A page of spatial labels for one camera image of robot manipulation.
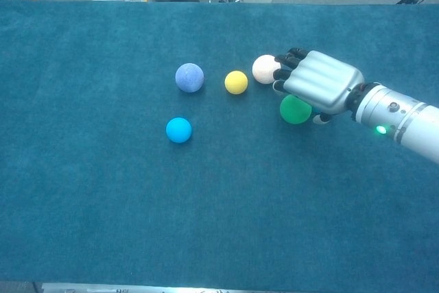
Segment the light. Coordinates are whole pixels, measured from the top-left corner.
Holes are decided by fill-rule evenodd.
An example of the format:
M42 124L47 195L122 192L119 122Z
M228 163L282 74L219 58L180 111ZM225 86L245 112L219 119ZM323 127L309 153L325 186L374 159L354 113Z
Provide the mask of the light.
M384 126L377 126L377 132L379 134L385 134L385 133L387 133L387 130L385 129Z

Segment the yellow ball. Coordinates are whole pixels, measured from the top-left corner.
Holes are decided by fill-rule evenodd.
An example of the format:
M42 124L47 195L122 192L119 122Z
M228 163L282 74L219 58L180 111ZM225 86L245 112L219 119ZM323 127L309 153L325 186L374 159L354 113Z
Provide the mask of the yellow ball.
M232 71L226 76L224 85L229 93L241 94L247 89L248 79L244 72Z

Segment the ball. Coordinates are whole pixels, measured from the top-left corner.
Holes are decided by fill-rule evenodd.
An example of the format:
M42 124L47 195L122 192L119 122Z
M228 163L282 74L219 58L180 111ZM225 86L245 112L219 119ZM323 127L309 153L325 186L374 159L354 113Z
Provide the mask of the ball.
M203 83L204 73L198 65L185 63L177 69L176 84L182 91L194 93L201 89Z
M166 125L166 135L172 142L184 143L192 135L192 126L185 118L173 118Z
M229 93L237 95L246 91L248 79L244 72L232 71L226 76L224 85Z
M262 55L253 62L253 77L261 84L271 84L274 81L273 73L280 68L281 64L274 60L274 56Z
M311 116L312 106L293 95L281 102L281 117L289 124L305 123Z

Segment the blue cloth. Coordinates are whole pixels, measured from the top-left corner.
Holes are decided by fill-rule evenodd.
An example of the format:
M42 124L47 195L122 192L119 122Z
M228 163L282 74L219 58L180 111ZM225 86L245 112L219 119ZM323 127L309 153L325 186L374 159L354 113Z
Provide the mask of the blue cloth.
M0 1L0 280L439 291L439 167L293 126L253 61L315 49L439 105L437 5ZM187 94L177 68L199 65ZM230 95L232 70L249 77ZM188 143L165 133L174 117Z

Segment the green ball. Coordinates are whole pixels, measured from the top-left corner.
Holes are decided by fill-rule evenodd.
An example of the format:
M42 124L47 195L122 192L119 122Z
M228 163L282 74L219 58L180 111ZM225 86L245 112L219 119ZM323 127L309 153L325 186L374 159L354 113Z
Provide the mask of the green ball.
M293 95L281 102L281 117L289 124L305 123L311 116L313 107Z

